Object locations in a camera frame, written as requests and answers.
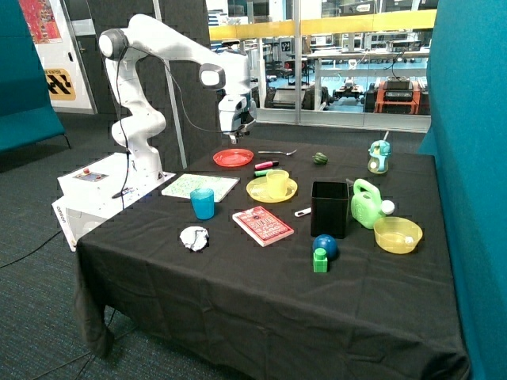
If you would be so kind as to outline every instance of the yellow sign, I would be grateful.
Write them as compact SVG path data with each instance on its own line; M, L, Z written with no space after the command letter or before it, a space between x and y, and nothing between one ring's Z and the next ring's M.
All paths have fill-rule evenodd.
M64 69L44 70L48 83L49 98L52 101L73 101L76 92L72 86L71 76Z
M301 34L378 32L400 29L432 29L436 9L364 14L347 17L325 17L301 20ZM212 26L211 41L246 40L278 36L294 36L294 21L278 21L249 25Z

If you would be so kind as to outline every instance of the orange machine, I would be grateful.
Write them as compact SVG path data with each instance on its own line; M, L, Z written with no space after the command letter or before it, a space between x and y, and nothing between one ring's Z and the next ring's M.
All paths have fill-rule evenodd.
M407 77L390 77L379 84L374 112L417 115L420 102L418 82Z

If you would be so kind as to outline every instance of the blue ball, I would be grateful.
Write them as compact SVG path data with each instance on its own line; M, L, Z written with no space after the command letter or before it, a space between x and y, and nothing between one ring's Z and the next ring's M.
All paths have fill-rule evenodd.
M334 260L338 254L338 245L336 240L330 235L318 235L311 248L312 252L314 252L317 248L324 248L326 250L328 260Z

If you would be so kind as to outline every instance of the white crumpled object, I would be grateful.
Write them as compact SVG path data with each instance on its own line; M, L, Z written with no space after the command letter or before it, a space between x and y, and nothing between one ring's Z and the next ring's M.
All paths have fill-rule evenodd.
M208 238L208 230L198 226L187 227L180 234L183 245L193 252L201 251L208 244Z

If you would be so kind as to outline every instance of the metal fork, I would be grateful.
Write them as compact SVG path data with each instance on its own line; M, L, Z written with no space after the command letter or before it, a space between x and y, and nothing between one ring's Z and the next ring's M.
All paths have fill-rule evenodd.
M278 150L275 150L275 151L271 151L271 150L259 150L258 153L279 153L279 154L285 154L286 156L292 156L296 151L297 151L297 149L294 150L294 151L292 151L292 152L286 153L286 152L280 152Z

